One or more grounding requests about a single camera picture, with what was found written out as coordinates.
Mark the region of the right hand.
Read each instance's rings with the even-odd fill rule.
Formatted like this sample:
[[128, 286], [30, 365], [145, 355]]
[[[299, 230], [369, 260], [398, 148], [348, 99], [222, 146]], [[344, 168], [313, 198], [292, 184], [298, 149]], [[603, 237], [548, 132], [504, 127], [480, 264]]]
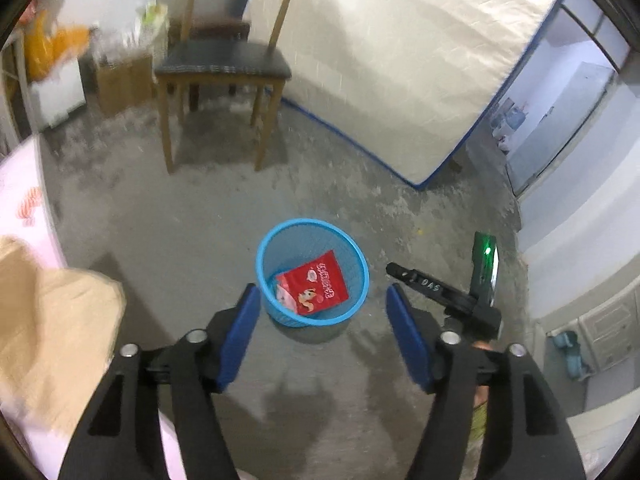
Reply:
[[[473, 346], [480, 350], [492, 350], [491, 344], [486, 341], [475, 341]], [[478, 386], [474, 394], [474, 408], [481, 408], [488, 401], [489, 388], [487, 386]]]

